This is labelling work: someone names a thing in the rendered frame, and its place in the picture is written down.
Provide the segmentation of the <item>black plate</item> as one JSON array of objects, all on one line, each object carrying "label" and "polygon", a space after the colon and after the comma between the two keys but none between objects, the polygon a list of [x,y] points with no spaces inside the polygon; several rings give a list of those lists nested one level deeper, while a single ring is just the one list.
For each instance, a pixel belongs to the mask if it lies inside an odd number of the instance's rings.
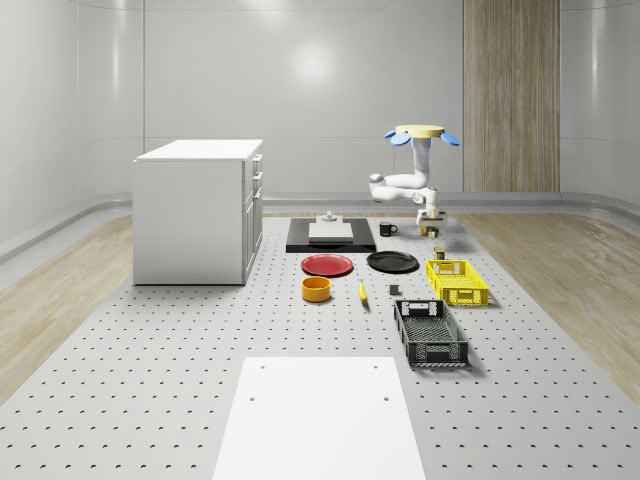
[{"label": "black plate", "polygon": [[419,269],[418,260],[407,253],[398,251],[378,251],[367,257],[368,265],[384,273],[403,274]]}]

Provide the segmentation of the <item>yellow basket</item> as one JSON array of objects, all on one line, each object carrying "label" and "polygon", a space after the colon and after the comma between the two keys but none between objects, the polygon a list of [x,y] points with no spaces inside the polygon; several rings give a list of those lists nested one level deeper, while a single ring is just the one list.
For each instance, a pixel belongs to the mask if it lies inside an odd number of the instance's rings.
[{"label": "yellow basket", "polygon": [[428,260],[426,276],[436,297],[450,305],[488,304],[488,286],[466,260]]}]

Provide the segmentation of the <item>drone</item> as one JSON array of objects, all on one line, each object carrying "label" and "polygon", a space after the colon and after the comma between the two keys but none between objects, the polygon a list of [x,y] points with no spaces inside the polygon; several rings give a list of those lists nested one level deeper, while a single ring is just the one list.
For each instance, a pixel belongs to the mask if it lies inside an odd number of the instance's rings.
[{"label": "drone", "polygon": [[452,146],[459,146],[460,140],[447,133],[444,127],[436,125],[400,125],[388,131],[384,137],[394,146],[408,143],[411,139],[440,138]]}]

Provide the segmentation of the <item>red plate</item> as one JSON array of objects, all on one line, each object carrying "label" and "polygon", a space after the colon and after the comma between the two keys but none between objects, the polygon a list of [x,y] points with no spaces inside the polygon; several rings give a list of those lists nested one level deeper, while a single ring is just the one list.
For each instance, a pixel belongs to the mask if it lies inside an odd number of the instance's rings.
[{"label": "red plate", "polygon": [[342,255],[316,254],[304,258],[301,268],[312,276],[339,277],[353,270],[353,262]]}]

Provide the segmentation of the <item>dark grey basket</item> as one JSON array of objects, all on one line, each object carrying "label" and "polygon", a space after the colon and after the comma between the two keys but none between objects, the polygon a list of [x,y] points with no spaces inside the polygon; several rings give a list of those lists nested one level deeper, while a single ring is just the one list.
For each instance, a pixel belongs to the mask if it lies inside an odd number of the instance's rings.
[{"label": "dark grey basket", "polygon": [[444,301],[396,300],[394,316],[411,364],[468,363],[468,340]]}]

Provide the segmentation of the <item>yellow bowl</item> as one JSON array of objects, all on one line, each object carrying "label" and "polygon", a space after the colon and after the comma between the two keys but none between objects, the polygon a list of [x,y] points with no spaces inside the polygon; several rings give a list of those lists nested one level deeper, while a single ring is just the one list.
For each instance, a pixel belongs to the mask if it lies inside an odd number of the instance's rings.
[{"label": "yellow bowl", "polygon": [[331,296],[331,282],[322,276],[310,276],[302,281],[302,297],[308,302],[321,303]]}]

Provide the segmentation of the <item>white board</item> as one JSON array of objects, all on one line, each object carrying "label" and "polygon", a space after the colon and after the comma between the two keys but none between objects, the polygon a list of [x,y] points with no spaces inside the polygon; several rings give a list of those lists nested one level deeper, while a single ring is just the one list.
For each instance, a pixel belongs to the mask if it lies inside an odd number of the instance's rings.
[{"label": "white board", "polygon": [[213,480],[425,480],[391,357],[248,357]]}]

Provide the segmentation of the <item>white cabinet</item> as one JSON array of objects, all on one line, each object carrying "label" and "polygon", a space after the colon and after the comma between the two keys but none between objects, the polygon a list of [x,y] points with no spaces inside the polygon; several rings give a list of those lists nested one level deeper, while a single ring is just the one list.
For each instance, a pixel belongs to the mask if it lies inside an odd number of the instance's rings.
[{"label": "white cabinet", "polygon": [[262,237],[262,140],[176,140],[133,163],[133,281],[243,285]]}]

